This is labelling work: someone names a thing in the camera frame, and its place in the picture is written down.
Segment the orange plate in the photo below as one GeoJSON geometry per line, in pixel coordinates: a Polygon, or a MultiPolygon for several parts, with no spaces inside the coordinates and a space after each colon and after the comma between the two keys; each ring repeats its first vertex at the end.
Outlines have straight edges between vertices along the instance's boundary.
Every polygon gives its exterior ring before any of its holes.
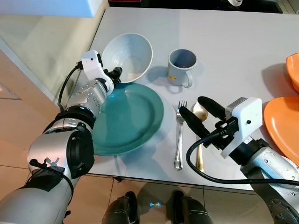
{"type": "Polygon", "coordinates": [[[265,107],[263,119],[279,149],[299,166],[299,97],[271,100],[265,107]]]}
{"type": "Polygon", "coordinates": [[[299,53],[286,58],[286,69],[288,70],[295,90],[299,92],[299,53]]]}

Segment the green plate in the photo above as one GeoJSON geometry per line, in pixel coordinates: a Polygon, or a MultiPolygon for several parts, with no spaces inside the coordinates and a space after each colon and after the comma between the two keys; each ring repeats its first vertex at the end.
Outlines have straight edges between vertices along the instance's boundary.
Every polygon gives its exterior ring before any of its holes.
{"type": "Polygon", "coordinates": [[[117,85],[94,124],[94,153],[119,155],[139,148],[157,132],[163,115],[161,98],[151,88],[117,85]]]}

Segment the black cable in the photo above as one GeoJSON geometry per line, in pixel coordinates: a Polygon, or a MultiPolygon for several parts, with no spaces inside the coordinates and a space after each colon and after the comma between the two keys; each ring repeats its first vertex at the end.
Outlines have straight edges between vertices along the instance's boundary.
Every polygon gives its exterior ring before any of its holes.
{"type": "Polygon", "coordinates": [[[68,82],[68,80],[70,79],[70,77],[72,76],[72,74],[74,73],[75,70],[77,69],[80,69],[80,66],[79,65],[76,65],[72,70],[71,72],[69,73],[69,75],[66,77],[62,87],[61,87],[61,90],[60,90],[60,93],[59,93],[59,97],[58,97],[58,102],[57,102],[57,105],[59,106],[60,108],[60,112],[63,112],[64,111],[64,107],[61,105],[61,99],[62,99],[62,94],[64,92],[64,89],[65,89],[65,86],[68,82]]]}
{"type": "Polygon", "coordinates": [[[39,173],[41,170],[44,170],[44,171],[48,170],[48,171],[50,171],[50,172],[52,172],[52,173],[54,173],[54,174],[57,174],[58,176],[62,177],[63,179],[65,179],[65,180],[68,182],[68,184],[69,184],[69,186],[70,186],[70,188],[71,188],[71,198],[70,198],[70,201],[69,201],[69,203],[68,203],[68,204],[70,204],[70,203],[71,203],[71,200],[73,199],[73,195],[74,195],[74,186],[73,186],[71,180],[70,180],[66,175],[64,175],[63,173],[61,173],[61,172],[58,171],[58,170],[54,170],[54,169],[52,169],[51,167],[40,167],[40,169],[39,169],[38,171],[36,171],[36,172],[35,172],[35,173],[34,173],[34,174],[27,180],[26,183],[28,183],[28,182],[29,182],[34,176],[36,176],[36,174],[39,173]]]}
{"type": "Polygon", "coordinates": [[[218,179],[211,177],[203,172],[201,172],[199,169],[194,166],[191,161],[190,161],[190,156],[192,152],[202,143],[205,143],[206,141],[209,141],[211,139],[217,138],[221,136],[222,133],[214,133],[210,134],[207,137],[198,140],[195,142],[191,147],[188,149],[187,154],[186,154],[186,160],[188,165],[191,167],[192,170],[194,170],[197,174],[202,176],[203,178],[215,182],[215,183],[221,183],[221,184],[290,184],[290,185],[295,185],[299,186],[298,181],[291,181],[291,180],[284,180],[284,179],[241,179],[241,180],[223,180],[223,179],[218,179]]]}

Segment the silver fork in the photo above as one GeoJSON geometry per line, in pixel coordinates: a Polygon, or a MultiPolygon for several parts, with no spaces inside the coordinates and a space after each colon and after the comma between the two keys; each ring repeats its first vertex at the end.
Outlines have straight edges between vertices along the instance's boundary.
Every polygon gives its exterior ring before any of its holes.
{"type": "Polygon", "coordinates": [[[185,121],[182,115],[179,113],[181,106],[187,107],[187,101],[179,101],[177,108],[177,120],[179,122],[179,135],[178,135],[178,148],[177,155],[174,161],[174,168],[176,170],[181,170],[183,168],[183,151],[182,151],[182,135],[183,135],[183,122],[185,121]]]}

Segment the spoon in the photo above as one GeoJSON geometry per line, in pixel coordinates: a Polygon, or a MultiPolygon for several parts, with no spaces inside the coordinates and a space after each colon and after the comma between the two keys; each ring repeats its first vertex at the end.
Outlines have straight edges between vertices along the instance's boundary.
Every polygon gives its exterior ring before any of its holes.
{"type": "MultiPolygon", "coordinates": [[[[207,118],[207,111],[206,109],[200,105],[198,102],[193,106],[192,112],[198,117],[201,122],[204,122],[207,118]]],[[[204,171],[204,164],[202,158],[202,144],[197,148],[197,157],[196,157],[196,168],[199,169],[201,172],[204,171]]]]}

